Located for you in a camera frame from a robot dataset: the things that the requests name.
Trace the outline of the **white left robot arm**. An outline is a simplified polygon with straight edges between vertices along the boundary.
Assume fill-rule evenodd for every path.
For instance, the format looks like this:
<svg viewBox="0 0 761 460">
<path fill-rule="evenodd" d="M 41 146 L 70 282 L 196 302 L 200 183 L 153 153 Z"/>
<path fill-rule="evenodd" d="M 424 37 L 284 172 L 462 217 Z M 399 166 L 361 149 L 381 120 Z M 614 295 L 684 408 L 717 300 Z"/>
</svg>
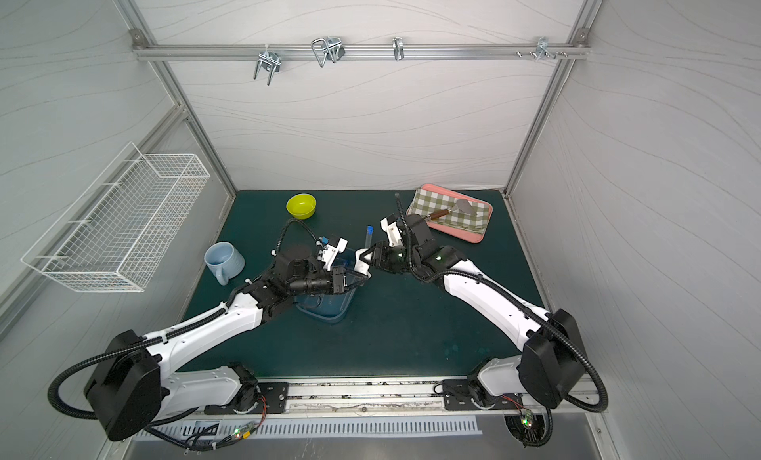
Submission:
<svg viewBox="0 0 761 460">
<path fill-rule="evenodd" d="M 97 420 L 111 440 L 205 405 L 247 410 L 255 376 L 239 363 L 182 373 L 201 354 L 287 311 L 298 297 L 342 296 L 364 284 L 370 265 L 343 238 L 273 250 L 273 263 L 227 300 L 192 319 L 139 336 L 127 330 L 106 352 L 80 361 L 49 386 L 51 407 L 70 418 Z"/>
</svg>

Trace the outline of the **clear test tube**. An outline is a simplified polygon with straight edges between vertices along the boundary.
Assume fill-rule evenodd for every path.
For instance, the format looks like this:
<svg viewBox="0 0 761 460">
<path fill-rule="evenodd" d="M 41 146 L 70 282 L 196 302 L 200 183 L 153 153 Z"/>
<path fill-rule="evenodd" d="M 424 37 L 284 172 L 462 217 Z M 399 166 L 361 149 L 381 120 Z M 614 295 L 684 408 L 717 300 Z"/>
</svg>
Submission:
<svg viewBox="0 0 761 460">
<path fill-rule="evenodd" d="M 373 233 L 374 233 L 374 228 L 371 225 L 368 226 L 366 231 L 365 244 L 364 244 L 365 248 L 372 246 Z M 363 261 L 366 263 L 370 263 L 369 262 L 370 259 L 368 258 L 369 256 L 364 256 L 364 257 L 365 258 L 363 259 Z M 366 272 L 366 275 L 368 278 L 372 277 L 370 271 Z"/>
</svg>

